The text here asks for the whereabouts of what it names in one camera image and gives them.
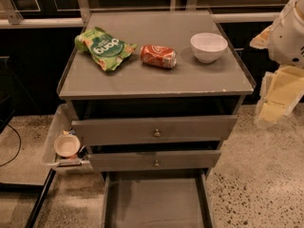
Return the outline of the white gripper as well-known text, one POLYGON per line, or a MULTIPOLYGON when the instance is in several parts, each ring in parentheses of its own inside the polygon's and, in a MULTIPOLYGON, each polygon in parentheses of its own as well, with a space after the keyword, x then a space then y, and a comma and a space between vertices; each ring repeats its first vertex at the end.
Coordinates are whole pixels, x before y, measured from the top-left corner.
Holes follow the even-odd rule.
POLYGON ((290 0, 249 46, 268 49, 269 57, 282 65, 265 73, 256 105, 256 125, 273 126, 304 96, 304 0, 290 0))

